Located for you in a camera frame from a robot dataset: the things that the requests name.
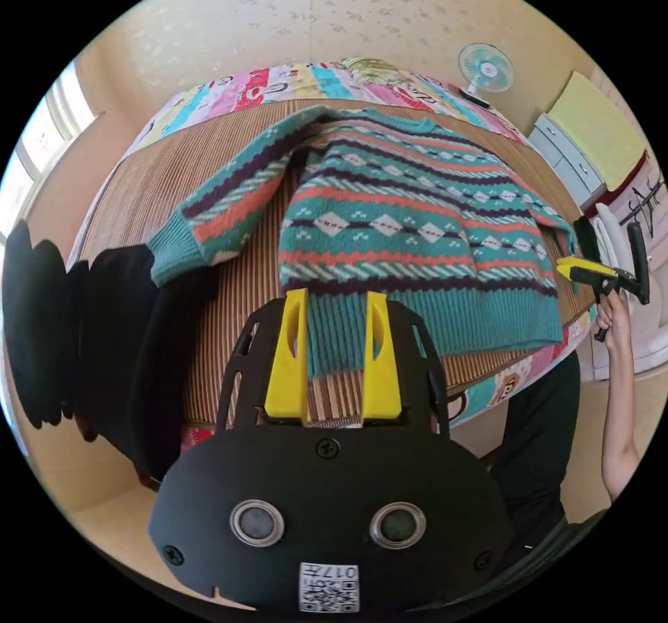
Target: qr code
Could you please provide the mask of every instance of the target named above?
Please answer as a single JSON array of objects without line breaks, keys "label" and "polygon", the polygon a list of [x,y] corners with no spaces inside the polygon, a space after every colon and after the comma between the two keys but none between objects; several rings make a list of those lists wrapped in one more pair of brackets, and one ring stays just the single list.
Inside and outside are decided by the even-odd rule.
[{"label": "qr code", "polygon": [[360,610],[357,565],[301,563],[299,610],[314,613],[352,613]]}]

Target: teal patterned sweater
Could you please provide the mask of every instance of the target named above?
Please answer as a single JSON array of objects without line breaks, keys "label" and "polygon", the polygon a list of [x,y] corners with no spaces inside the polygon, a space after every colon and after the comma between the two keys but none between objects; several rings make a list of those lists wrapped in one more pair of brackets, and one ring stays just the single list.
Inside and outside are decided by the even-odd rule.
[{"label": "teal patterned sweater", "polygon": [[238,255],[298,149],[280,285],[309,290],[310,375],[363,367],[369,290],[421,315],[441,356],[562,340],[538,225],[575,254],[571,226],[481,145],[374,110],[315,106],[262,132],[150,239],[154,282]]}]

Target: patterned wallpaper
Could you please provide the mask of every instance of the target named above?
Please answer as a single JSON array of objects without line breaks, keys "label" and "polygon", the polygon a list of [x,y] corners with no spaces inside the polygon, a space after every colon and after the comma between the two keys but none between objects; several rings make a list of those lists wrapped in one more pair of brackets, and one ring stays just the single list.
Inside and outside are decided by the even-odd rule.
[{"label": "patterned wallpaper", "polygon": [[490,100],[523,131],[573,69],[594,68],[521,0],[145,0],[87,48],[80,69],[93,106],[106,105],[93,74],[101,63],[128,116],[144,124],[189,86],[289,62],[363,54],[464,84],[457,56],[478,41],[502,47],[514,64],[515,85]]}]

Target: screw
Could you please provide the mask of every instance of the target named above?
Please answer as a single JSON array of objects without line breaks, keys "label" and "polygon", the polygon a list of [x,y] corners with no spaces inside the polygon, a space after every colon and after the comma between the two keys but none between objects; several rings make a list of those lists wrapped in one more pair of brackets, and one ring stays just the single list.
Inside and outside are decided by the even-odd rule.
[{"label": "screw", "polygon": [[183,554],[171,544],[167,544],[166,547],[162,547],[162,555],[165,557],[168,563],[172,565],[183,565]]},{"label": "screw", "polygon": [[484,569],[487,569],[491,560],[492,560],[491,551],[483,551],[475,559],[475,562],[473,563],[473,567],[474,567],[475,571],[476,572],[482,572]]},{"label": "screw", "polygon": [[339,453],[339,443],[325,437],[315,446],[315,452],[320,458],[334,458]]}]

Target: ribbed hem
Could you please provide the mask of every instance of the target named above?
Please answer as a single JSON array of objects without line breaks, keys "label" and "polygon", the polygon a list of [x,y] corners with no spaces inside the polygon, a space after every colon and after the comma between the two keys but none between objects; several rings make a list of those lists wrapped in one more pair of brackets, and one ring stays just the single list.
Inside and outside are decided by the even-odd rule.
[{"label": "ribbed hem", "polygon": [[158,286],[194,268],[206,266],[206,260],[179,210],[146,243],[153,253],[151,278]]},{"label": "ribbed hem", "polygon": [[404,131],[412,134],[426,133],[433,131],[438,125],[429,118],[422,118],[421,120],[412,120],[410,118],[396,118],[393,115],[386,115],[377,111],[375,108],[365,108],[364,114],[377,122],[389,124],[392,127],[398,127]]},{"label": "ribbed hem", "polygon": [[[424,320],[439,356],[540,348],[561,343],[556,298],[532,291],[392,292]],[[364,367],[365,294],[308,300],[310,377]]]}]

